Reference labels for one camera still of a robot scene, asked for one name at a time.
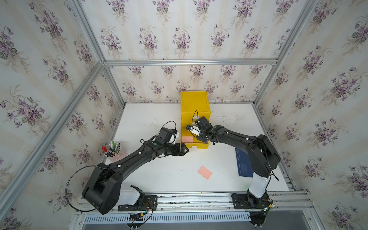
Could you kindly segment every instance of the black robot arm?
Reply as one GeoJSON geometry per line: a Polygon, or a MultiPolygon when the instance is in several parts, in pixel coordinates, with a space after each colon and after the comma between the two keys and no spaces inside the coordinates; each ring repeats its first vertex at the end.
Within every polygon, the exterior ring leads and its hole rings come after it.
{"type": "Polygon", "coordinates": [[[160,155],[184,156],[188,152],[185,144],[174,144],[175,138],[171,141],[176,133],[175,129],[161,128],[158,136],[145,141],[122,160],[109,165],[98,164],[101,168],[93,170],[82,196],[101,214],[108,213],[119,199],[121,183],[137,168],[160,155]]]}
{"type": "Polygon", "coordinates": [[[221,125],[212,127],[205,117],[196,120],[195,124],[197,130],[190,125],[187,126],[187,130],[198,134],[199,141],[224,143],[246,152],[253,171],[261,177],[268,178],[280,162],[280,156],[265,135],[248,136],[228,130],[221,125]]]}

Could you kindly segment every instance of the metal vent grille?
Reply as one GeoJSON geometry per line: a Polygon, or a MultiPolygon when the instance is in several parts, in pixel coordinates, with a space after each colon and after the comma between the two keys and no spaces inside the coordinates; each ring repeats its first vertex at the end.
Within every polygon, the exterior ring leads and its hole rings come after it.
{"type": "MultiPolygon", "coordinates": [[[[128,221],[130,214],[91,214],[87,215],[84,224],[118,224],[131,223],[128,221]]],[[[142,223],[150,214],[143,217],[142,223]]],[[[154,213],[147,223],[199,223],[199,222],[240,222],[250,221],[249,212],[198,212],[198,213],[154,213]]]]}

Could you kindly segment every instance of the yellow box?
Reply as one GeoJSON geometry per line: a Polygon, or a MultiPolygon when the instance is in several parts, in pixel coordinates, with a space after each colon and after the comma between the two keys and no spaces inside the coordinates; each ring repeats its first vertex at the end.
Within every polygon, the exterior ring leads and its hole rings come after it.
{"type": "Polygon", "coordinates": [[[211,109],[208,103],[206,91],[181,92],[180,93],[180,112],[181,126],[192,125],[192,119],[195,111],[198,111],[198,117],[206,117],[209,121],[211,109]]]}
{"type": "Polygon", "coordinates": [[[193,137],[190,131],[186,130],[185,127],[181,128],[181,143],[185,143],[188,149],[191,149],[193,146],[197,146],[198,149],[208,149],[208,141],[204,143],[202,141],[197,140],[197,138],[193,137]],[[193,143],[183,142],[183,137],[192,137],[193,143]]]}

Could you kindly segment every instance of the metal rail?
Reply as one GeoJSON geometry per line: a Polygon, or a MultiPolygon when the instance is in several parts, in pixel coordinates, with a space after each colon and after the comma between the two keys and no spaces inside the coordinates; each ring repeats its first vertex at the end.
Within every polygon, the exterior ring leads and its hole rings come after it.
{"type": "Polygon", "coordinates": [[[272,65],[275,58],[252,59],[169,59],[169,60],[107,60],[106,66],[191,66],[191,65],[272,65]]]}

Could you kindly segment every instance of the purple flower pattern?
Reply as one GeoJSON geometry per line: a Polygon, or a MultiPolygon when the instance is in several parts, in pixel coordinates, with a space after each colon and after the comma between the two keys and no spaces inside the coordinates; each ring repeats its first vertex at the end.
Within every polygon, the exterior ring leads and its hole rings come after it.
{"type": "Polygon", "coordinates": [[[156,14],[158,16],[158,20],[163,20],[163,23],[165,24],[166,22],[169,21],[169,4],[170,1],[174,1],[174,0],[152,0],[152,3],[154,5],[156,5],[156,14]]]}
{"type": "Polygon", "coordinates": [[[326,170],[324,170],[325,166],[326,162],[323,162],[322,158],[318,157],[313,159],[309,157],[307,164],[300,169],[303,172],[301,176],[308,180],[313,177],[318,177],[321,181],[324,181],[326,179],[325,176],[328,175],[326,170]]]}
{"type": "Polygon", "coordinates": [[[28,73],[28,57],[20,56],[23,52],[19,52],[14,47],[14,42],[11,41],[10,37],[12,35],[14,35],[14,33],[9,27],[5,26],[0,35],[0,58],[6,61],[4,65],[10,65],[15,72],[18,72],[17,67],[20,65],[24,71],[28,73]]]}
{"type": "Polygon", "coordinates": [[[223,43],[226,38],[229,38],[230,34],[227,32],[227,30],[230,28],[224,28],[223,25],[220,24],[220,27],[217,26],[217,24],[214,27],[214,30],[212,33],[209,34],[212,40],[212,52],[216,51],[215,54],[220,53],[223,49],[223,43]]]}
{"type": "Polygon", "coordinates": [[[246,95],[241,95],[237,101],[238,102],[250,102],[251,100],[246,95]]]}
{"type": "Polygon", "coordinates": [[[250,68],[251,68],[251,74],[249,75],[249,78],[251,80],[253,79],[256,79],[259,75],[259,73],[261,72],[261,70],[263,68],[266,68],[267,65],[251,65],[250,68]]]}
{"type": "Polygon", "coordinates": [[[174,68],[176,68],[176,66],[161,66],[165,78],[167,78],[168,80],[173,78],[174,68]]]}
{"type": "Polygon", "coordinates": [[[43,4],[32,2],[29,6],[35,12],[35,22],[40,24],[41,32],[48,32],[51,36],[50,42],[54,45],[55,49],[58,50],[60,48],[65,53],[68,49],[65,42],[67,39],[61,35],[64,31],[59,25],[59,19],[43,4]]]}
{"type": "Polygon", "coordinates": [[[73,91],[73,79],[67,74],[66,63],[64,60],[59,58],[53,59],[52,57],[47,57],[47,59],[42,59],[44,65],[49,69],[48,76],[54,80],[58,80],[61,86],[66,90],[73,91]]]}
{"type": "Polygon", "coordinates": [[[64,157],[58,157],[56,156],[56,153],[54,150],[50,150],[47,153],[46,157],[43,159],[38,171],[44,172],[46,169],[47,171],[50,171],[50,174],[51,173],[58,174],[57,170],[59,167],[64,169],[64,157]]]}
{"type": "Polygon", "coordinates": [[[297,92],[297,98],[293,102],[293,105],[291,106],[293,108],[292,112],[293,113],[299,113],[301,108],[311,107],[312,106],[312,101],[314,101],[314,98],[310,97],[311,95],[312,95],[312,92],[311,92],[311,90],[308,90],[308,87],[305,88],[302,92],[298,91],[297,92]]]}
{"type": "Polygon", "coordinates": [[[164,89],[165,87],[163,86],[162,83],[159,83],[157,81],[151,81],[151,85],[149,86],[149,88],[153,91],[155,97],[160,98],[162,95],[162,89],[164,89]]]}
{"type": "MultiPolygon", "coordinates": [[[[10,213],[14,214],[16,210],[16,208],[11,208],[10,213]]],[[[32,223],[29,222],[30,219],[23,219],[22,221],[19,221],[18,218],[13,215],[6,216],[6,218],[3,220],[1,228],[3,230],[28,230],[32,226],[32,223]]]]}
{"type": "Polygon", "coordinates": [[[361,16],[357,18],[359,20],[355,24],[355,29],[357,29],[356,32],[354,32],[351,37],[348,37],[346,39],[346,43],[343,47],[347,47],[348,51],[346,51],[343,55],[346,54],[353,54],[354,52],[358,52],[359,47],[365,45],[365,41],[368,37],[368,15],[361,16]]]}
{"type": "Polygon", "coordinates": [[[106,45],[108,47],[107,53],[108,55],[112,56],[115,60],[120,59],[120,55],[122,54],[120,52],[121,46],[120,46],[120,40],[119,37],[114,34],[114,30],[116,30],[115,27],[109,27],[107,30],[100,29],[100,32],[102,33],[100,39],[102,40],[101,44],[106,45]]]}
{"type": "Polygon", "coordinates": [[[106,125],[103,123],[102,114],[97,114],[92,117],[92,123],[95,125],[96,130],[100,130],[102,133],[106,133],[106,125]]]}
{"type": "Polygon", "coordinates": [[[267,129],[267,132],[275,140],[277,139],[277,136],[279,135],[279,133],[277,132],[277,126],[276,126],[276,124],[270,125],[268,127],[268,129],[267,129]]]}
{"type": "Polygon", "coordinates": [[[233,84],[230,85],[230,94],[235,97],[242,88],[244,88],[244,84],[242,82],[234,81],[233,84]]]}
{"type": "Polygon", "coordinates": [[[326,88],[322,92],[324,95],[321,102],[326,105],[332,103],[338,105],[337,100],[346,101],[349,96],[355,96],[360,89],[363,77],[368,77],[368,72],[357,74],[358,69],[351,67],[349,72],[339,73],[338,77],[331,79],[334,87],[326,88]]]}
{"type": "Polygon", "coordinates": [[[134,88],[134,83],[133,82],[129,82],[127,83],[123,83],[123,86],[121,88],[123,90],[123,93],[126,93],[127,96],[129,97],[129,99],[131,101],[133,101],[135,99],[135,96],[137,95],[137,91],[134,88]]]}
{"type": "Polygon", "coordinates": [[[147,55],[148,59],[153,59],[155,57],[155,49],[157,49],[157,37],[153,34],[153,31],[156,27],[149,26],[147,29],[140,28],[139,30],[142,32],[139,34],[139,44],[144,45],[142,48],[143,55],[147,55]]]}
{"type": "Polygon", "coordinates": [[[336,0],[318,1],[316,8],[314,9],[314,13],[316,15],[314,15],[312,20],[309,21],[308,29],[310,30],[310,32],[308,33],[308,35],[318,31],[322,21],[325,20],[327,16],[333,15],[336,10],[336,0]]]}
{"type": "Polygon", "coordinates": [[[165,102],[169,102],[169,103],[177,103],[178,99],[173,98],[173,96],[166,96],[165,102]]]}
{"type": "Polygon", "coordinates": [[[320,143],[322,143],[323,146],[326,146],[328,143],[334,144],[340,132],[349,134],[346,127],[336,125],[336,120],[333,118],[329,121],[321,120],[319,124],[316,124],[316,128],[317,131],[311,131],[308,133],[310,137],[306,142],[310,142],[311,146],[317,146],[318,148],[320,143]]]}
{"type": "Polygon", "coordinates": [[[139,103],[152,103],[152,100],[150,98],[147,98],[145,96],[139,96],[139,103]]]}
{"type": "MultiPolygon", "coordinates": [[[[77,198],[77,195],[72,193],[70,189],[67,190],[66,195],[68,196],[68,200],[70,202],[77,198]]],[[[51,197],[52,199],[48,201],[47,204],[49,206],[53,206],[53,213],[55,213],[55,211],[61,210],[63,207],[66,209],[69,208],[63,183],[61,183],[59,191],[51,194],[51,197]]]]}
{"type": "Polygon", "coordinates": [[[82,143],[79,149],[74,149],[73,158],[77,160],[77,165],[93,163],[93,157],[88,152],[88,145],[82,143]]]}
{"type": "Polygon", "coordinates": [[[282,107],[282,101],[279,99],[277,101],[275,101],[272,104],[272,108],[270,111],[270,118],[269,119],[274,119],[276,115],[281,115],[282,111],[284,110],[284,108],[282,107]]]}
{"type": "Polygon", "coordinates": [[[137,78],[138,81],[143,78],[142,69],[144,66],[130,66],[128,68],[132,71],[132,75],[134,78],[137,78]]]}
{"type": "Polygon", "coordinates": [[[263,38],[261,32],[265,29],[266,27],[264,26],[261,26],[259,29],[251,28],[251,34],[247,34],[245,36],[243,44],[246,44],[247,46],[241,50],[241,55],[243,55],[244,58],[249,58],[255,53],[254,51],[258,49],[263,38]]]}
{"type": "Polygon", "coordinates": [[[19,87],[20,85],[17,85],[13,91],[10,87],[9,94],[11,100],[0,102],[1,108],[12,110],[11,113],[7,113],[5,121],[13,121],[16,128],[21,127],[24,123],[28,124],[28,132],[36,137],[39,136],[39,132],[47,133],[50,128],[50,122],[48,121],[50,116],[46,117],[43,115],[45,110],[38,105],[39,100],[18,95],[21,91],[19,87]]]}
{"type": "Polygon", "coordinates": [[[295,159],[290,156],[289,151],[281,152],[282,160],[285,162],[286,166],[290,168],[291,163],[296,164],[295,159]]]}
{"type": "Polygon", "coordinates": [[[111,129],[115,128],[117,119],[115,117],[112,117],[109,121],[111,129]]]}
{"type": "Polygon", "coordinates": [[[297,3],[299,0],[277,0],[276,1],[276,13],[274,13],[273,21],[277,20],[276,25],[281,23],[286,15],[289,8],[294,4],[297,3]]]}
{"type": "Polygon", "coordinates": [[[273,83],[274,85],[273,90],[278,90],[281,84],[287,83],[289,77],[290,75],[287,73],[287,68],[283,66],[281,70],[277,71],[276,80],[273,83]]]}
{"type": "Polygon", "coordinates": [[[71,116],[70,120],[68,121],[66,127],[69,129],[70,132],[73,132],[75,130],[75,134],[81,138],[82,135],[86,136],[87,123],[83,124],[84,119],[81,116],[81,113],[78,111],[75,111],[74,114],[71,116]]]}
{"type": "Polygon", "coordinates": [[[106,3],[112,6],[113,15],[116,20],[120,20],[120,23],[124,25],[127,22],[127,15],[125,12],[125,2],[129,0],[106,0],[106,3]]]}
{"type": "Polygon", "coordinates": [[[342,173],[337,175],[340,180],[335,184],[345,194],[350,193],[353,198],[359,193],[362,198],[368,197],[368,171],[367,166],[358,164],[349,166],[352,175],[342,173]]]}
{"type": "Polygon", "coordinates": [[[216,97],[215,102],[226,102],[226,96],[216,97]]]}
{"type": "Polygon", "coordinates": [[[258,94],[259,88],[261,87],[261,85],[262,85],[262,82],[254,88],[254,90],[253,90],[253,92],[254,92],[253,97],[255,97],[258,94]]]}
{"type": "Polygon", "coordinates": [[[111,109],[115,109],[114,95],[109,92],[105,93],[106,105],[110,106],[111,109]]]}
{"type": "Polygon", "coordinates": [[[190,88],[190,85],[184,81],[178,81],[178,84],[176,84],[175,88],[178,93],[181,93],[187,91],[190,88]]]}
{"type": "Polygon", "coordinates": [[[323,58],[326,54],[332,54],[332,52],[329,51],[329,48],[321,50],[320,46],[316,46],[315,50],[310,51],[308,55],[303,59],[305,61],[305,64],[298,69],[299,74],[297,78],[300,78],[301,81],[305,78],[309,79],[309,74],[313,75],[316,70],[319,70],[321,68],[323,58]]]}
{"type": "Polygon", "coordinates": [[[299,140],[299,136],[301,136],[301,133],[299,132],[300,125],[297,124],[297,122],[294,122],[292,124],[287,124],[287,128],[285,133],[282,135],[284,138],[282,142],[288,143],[290,140],[299,140]]]}
{"type": "Polygon", "coordinates": [[[190,26],[184,26],[183,29],[177,27],[175,31],[178,34],[173,35],[173,44],[176,45],[175,47],[175,54],[179,56],[180,59],[184,58],[185,55],[188,53],[189,43],[191,42],[190,36],[188,34],[188,30],[190,26]]]}
{"type": "Polygon", "coordinates": [[[283,34],[281,37],[279,37],[279,40],[276,43],[276,45],[278,45],[279,47],[273,51],[272,56],[277,57],[279,55],[281,48],[284,46],[284,42],[286,41],[289,32],[290,32],[290,29],[287,29],[286,33],[283,34]]]}
{"type": "Polygon", "coordinates": [[[244,24],[248,23],[247,18],[252,16],[253,9],[255,8],[256,0],[236,0],[234,10],[238,11],[233,17],[233,23],[235,24],[235,30],[243,28],[244,24]]]}
{"type": "Polygon", "coordinates": [[[207,92],[208,97],[211,97],[215,89],[218,87],[219,86],[217,85],[217,82],[213,82],[213,80],[206,81],[206,84],[203,86],[203,88],[207,92]]]}
{"type": "Polygon", "coordinates": [[[357,209],[353,206],[345,207],[340,202],[337,202],[334,211],[331,212],[328,209],[328,212],[325,213],[329,218],[327,224],[331,228],[340,227],[347,230],[363,230],[364,228],[360,222],[364,220],[364,217],[357,213],[357,209]]]}
{"type": "Polygon", "coordinates": [[[102,101],[100,97],[100,92],[98,91],[98,87],[95,84],[89,88],[86,96],[88,97],[89,101],[93,100],[93,103],[96,107],[101,108],[102,101]]]}
{"type": "Polygon", "coordinates": [[[76,54],[80,61],[84,61],[84,65],[89,71],[92,71],[94,67],[94,62],[92,61],[91,50],[88,48],[87,44],[82,40],[83,35],[78,36],[78,40],[74,41],[74,46],[76,49],[76,54]]]}
{"type": "Polygon", "coordinates": [[[203,76],[204,74],[205,66],[190,66],[189,71],[192,72],[190,80],[193,80],[193,82],[195,83],[202,79],[201,76],[203,76]]]}
{"type": "Polygon", "coordinates": [[[201,24],[207,21],[208,7],[212,1],[215,0],[193,0],[194,5],[197,6],[197,11],[195,12],[197,15],[197,21],[200,20],[201,24]]]}
{"type": "Polygon", "coordinates": [[[222,81],[222,83],[225,83],[229,79],[231,79],[231,76],[234,75],[235,70],[236,70],[236,66],[234,65],[222,66],[220,69],[220,72],[221,72],[220,80],[222,81]]]}

